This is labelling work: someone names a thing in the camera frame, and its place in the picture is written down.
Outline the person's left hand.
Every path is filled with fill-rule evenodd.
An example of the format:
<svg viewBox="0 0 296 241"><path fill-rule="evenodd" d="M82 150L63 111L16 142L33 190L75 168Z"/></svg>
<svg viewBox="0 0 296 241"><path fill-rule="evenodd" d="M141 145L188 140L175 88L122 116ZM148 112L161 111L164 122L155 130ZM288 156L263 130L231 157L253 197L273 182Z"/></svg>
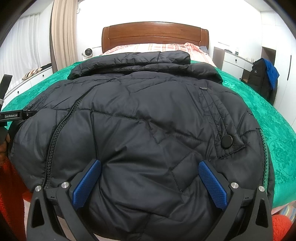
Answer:
<svg viewBox="0 0 296 241"><path fill-rule="evenodd" d="M9 134L7 134L4 142L0 145L0 167L2 167L8 160L9 143L10 143L10 136Z"/></svg>

